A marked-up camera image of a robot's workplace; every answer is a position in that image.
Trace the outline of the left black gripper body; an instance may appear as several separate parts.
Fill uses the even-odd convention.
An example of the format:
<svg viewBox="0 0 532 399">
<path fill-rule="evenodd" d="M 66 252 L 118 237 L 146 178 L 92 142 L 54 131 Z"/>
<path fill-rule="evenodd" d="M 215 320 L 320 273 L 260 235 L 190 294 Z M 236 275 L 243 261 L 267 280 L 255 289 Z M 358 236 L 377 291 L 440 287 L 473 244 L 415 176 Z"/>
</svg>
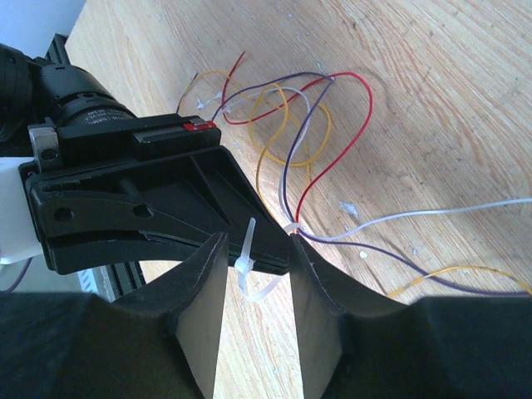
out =
<svg viewBox="0 0 532 399">
<path fill-rule="evenodd" d="M 221 131 L 198 116 L 161 115 L 58 126 L 48 119 L 28 127 L 34 161 L 18 167 L 22 182 L 45 171 L 94 167 L 123 160 L 197 155 L 208 171 L 223 168 Z"/>
</svg>

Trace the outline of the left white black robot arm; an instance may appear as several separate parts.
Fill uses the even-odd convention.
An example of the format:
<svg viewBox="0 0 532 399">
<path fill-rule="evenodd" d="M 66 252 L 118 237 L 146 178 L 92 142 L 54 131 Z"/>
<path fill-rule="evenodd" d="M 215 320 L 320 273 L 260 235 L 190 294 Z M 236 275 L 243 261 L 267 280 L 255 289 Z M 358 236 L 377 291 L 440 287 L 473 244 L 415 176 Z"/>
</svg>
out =
<svg viewBox="0 0 532 399">
<path fill-rule="evenodd" d="M 1 154 L 17 177 L 30 230 L 59 274 L 188 258 L 225 233 L 242 253 L 255 221 L 254 269 L 288 272 L 289 238 L 212 121 L 138 117 L 88 71 L 1 48 Z"/>
</svg>

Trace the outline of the white zip tie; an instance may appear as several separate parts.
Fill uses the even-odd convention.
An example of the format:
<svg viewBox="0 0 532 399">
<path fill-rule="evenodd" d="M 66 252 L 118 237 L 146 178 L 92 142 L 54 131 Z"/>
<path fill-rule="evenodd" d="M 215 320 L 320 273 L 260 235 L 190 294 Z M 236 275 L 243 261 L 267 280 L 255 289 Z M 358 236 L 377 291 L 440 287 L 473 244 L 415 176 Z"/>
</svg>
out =
<svg viewBox="0 0 532 399">
<path fill-rule="evenodd" d="M 234 261 L 234 280 L 231 278 L 226 285 L 229 290 L 235 289 L 237 295 L 246 303 L 259 303 L 269 298 L 273 293 L 279 291 L 280 287 L 284 288 L 284 293 L 287 298 L 293 299 L 293 295 L 288 292 L 290 277 L 285 275 L 275 275 L 262 288 L 255 291 L 248 290 L 248 277 L 254 271 L 256 261 L 251 254 L 254 245 L 254 233 L 257 228 L 257 221 L 255 218 L 250 218 L 248 226 L 245 231 L 244 241 L 239 256 Z"/>
</svg>

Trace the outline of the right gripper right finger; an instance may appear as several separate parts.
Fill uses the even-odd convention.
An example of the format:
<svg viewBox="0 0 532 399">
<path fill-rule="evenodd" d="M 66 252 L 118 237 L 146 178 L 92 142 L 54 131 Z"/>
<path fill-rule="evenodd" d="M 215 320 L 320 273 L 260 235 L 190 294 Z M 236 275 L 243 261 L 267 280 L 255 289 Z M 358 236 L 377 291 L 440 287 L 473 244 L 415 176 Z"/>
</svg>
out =
<svg viewBox="0 0 532 399">
<path fill-rule="evenodd" d="M 293 236 L 299 362 L 307 398 L 528 398 L 528 298 L 424 297 L 405 305 Z"/>
</svg>

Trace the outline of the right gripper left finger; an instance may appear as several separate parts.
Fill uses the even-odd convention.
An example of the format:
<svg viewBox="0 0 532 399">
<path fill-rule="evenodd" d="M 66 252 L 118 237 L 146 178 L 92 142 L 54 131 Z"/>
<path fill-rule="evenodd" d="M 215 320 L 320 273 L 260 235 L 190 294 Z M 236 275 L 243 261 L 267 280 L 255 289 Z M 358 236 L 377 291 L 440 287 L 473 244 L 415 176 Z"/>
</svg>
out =
<svg viewBox="0 0 532 399">
<path fill-rule="evenodd" d="M 3 293 L 4 398 L 210 398 L 229 240 L 114 302 L 89 293 Z"/>
</svg>

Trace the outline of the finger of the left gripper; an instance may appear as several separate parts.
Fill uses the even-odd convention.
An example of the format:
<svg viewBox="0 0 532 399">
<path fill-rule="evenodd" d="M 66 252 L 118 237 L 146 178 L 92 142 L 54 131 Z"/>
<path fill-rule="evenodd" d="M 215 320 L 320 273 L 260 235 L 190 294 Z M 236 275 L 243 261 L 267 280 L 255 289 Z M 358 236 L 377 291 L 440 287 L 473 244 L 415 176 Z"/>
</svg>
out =
<svg viewBox="0 0 532 399">
<path fill-rule="evenodd" d="M 240 256 L 242 244 L 231 240 L 229 234 L 223 232 L 209 234 L 206 240 L 198 243 L 187 243 L 175 237 L 153 234 L 126 234 L 119 238 L 74 240 L 70 243 L 49 239 L 43 245 L 43 253 L 50 270 L 67 275 L 111 264 L 155 260 L 184 261 L 202 246 L 213 244 L 217 239 L 224 239 L 227 243 L 228 262 L 232 265 Z M 289 237 L 286 234 L 281 234 L 276 239 L 254 239 L 251 245 L 251 259 L 255 261 L 254 266 L 261 273 L 287 273 L 288 253 Z"/>
<path fill-rule="evenodd" d="M 153 234 L 198 244 L 224 232 L 238 249 L 249 221 L 255 219 L 253 249 L 290 245 L 223 146 L 34 176 L 27 180 L 27 194 L 43 239 Z"/>
</svg>

